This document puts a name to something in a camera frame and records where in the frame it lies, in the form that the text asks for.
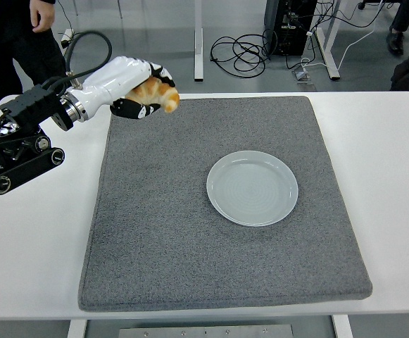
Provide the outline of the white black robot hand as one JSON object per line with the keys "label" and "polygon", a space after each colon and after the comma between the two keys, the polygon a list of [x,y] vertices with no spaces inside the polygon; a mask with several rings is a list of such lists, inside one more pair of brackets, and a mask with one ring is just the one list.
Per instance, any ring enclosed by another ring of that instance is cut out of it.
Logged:
{"label": "white black robot hand", "polygon": [[81,89],[68,89],[63,100],[73,122],[90,120],[105,105],[113,115],[140,120],[159,108],[172,113],[180,104],[166,68],[126,56],[118,56],[93,72]]}

